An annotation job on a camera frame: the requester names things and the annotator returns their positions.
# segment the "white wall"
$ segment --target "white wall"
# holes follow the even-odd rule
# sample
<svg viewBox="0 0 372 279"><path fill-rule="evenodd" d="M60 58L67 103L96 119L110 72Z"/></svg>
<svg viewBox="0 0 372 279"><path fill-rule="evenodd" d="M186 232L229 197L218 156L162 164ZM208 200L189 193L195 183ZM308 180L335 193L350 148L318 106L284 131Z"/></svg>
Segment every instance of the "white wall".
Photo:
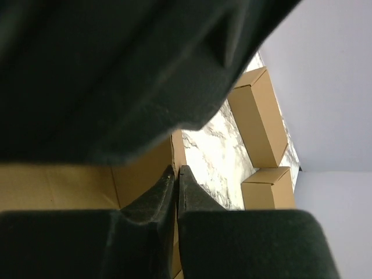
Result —
<svg viewBox="0 0 372 279"><path fill-rule="evenodd" d="M342 278L372 278L372 173L300 172L295 199L322 225Z"/></svg>
<svg viewBox="0 0 372 279"><path fill-rule="evenodd" d="M371 0L303 0L260 50L305 171L372 171L371 26Z"/></svg>

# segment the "box lid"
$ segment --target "box lid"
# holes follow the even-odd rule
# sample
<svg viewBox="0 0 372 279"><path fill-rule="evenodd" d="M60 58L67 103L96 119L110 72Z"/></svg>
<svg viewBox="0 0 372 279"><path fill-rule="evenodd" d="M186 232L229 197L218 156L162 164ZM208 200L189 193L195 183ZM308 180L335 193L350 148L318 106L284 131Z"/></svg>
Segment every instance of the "box lid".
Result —
<svg viewBox="0 0 372 279"><path fill-rule="evenodd" d="M263 75L264 72L266 72L266 67L261 67L244 73L240 77L234 88L254 85L254 83L260 78L260 76Z"/></svg>
<svg viewBox="0 0 372 279"><path fill-rule="evenodd" d="M254 175L244 180L243 183L263 183L273 185L289 170L290 170L289 167L260 169Z"/></svg>

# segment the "marble pattern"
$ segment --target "marble pattern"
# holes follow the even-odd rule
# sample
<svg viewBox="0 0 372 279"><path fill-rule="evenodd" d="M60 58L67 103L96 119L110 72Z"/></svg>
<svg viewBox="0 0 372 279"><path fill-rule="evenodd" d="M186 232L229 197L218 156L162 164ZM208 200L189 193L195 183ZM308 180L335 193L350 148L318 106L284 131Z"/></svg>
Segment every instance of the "marble pattern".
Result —
<svg viewBox="0 0 372 279"><path fill-rule="evenodd" d="M247 70L262 66L257 53ZM285 129L289 144L281 166L291 167L294 188L299 161L286 125ZM183 141L187 163L201 187L226 209L244 209L241 183L257 169L252 166L228 102L200 131L183 130Z"/></svg>

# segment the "open cardboard box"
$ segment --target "open cardboard box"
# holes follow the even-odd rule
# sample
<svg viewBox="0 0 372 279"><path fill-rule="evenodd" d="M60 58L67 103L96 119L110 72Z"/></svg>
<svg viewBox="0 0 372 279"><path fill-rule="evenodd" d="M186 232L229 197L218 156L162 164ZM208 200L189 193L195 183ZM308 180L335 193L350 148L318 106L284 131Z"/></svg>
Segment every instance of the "open cardboard box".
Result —
<svg viewBox="0 0 372 279"><path fill-rule="evenodd" d="M296 208L289 167L260 169L241 188L245 209Z"/></svg>
<svg viewBox="0 0 372 279"><path fill-rule="evenodd" d="M228 103L253 167L278 167L288 141L266 67L244 73Z"/></svg>
<svg viewBox="0 0 372 279"><path fill-rule="evenodd" d="M176 175L186 164L181 131L123 167L3 164L0 211L120 209L155 185L170 164ZM177 222L172 268L174 278L181 270Z"/></svg>

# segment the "white marble table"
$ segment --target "white marble table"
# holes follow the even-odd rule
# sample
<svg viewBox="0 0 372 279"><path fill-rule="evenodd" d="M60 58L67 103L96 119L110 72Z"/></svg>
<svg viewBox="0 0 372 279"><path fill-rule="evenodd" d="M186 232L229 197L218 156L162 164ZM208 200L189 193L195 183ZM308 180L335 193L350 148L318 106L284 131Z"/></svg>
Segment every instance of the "white marble table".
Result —
<svg viewBox="0 0 372 279"><path fill-rule="evenodd" d="M257 54L247 70L262 66ZM289 145L281 166L291 167L294 189L299 160L285 128ZM200 131L184 130L183 140L187 163L201 187L226 209L244 209L241 183L257 169L252 166L228 102Z"/></svg>

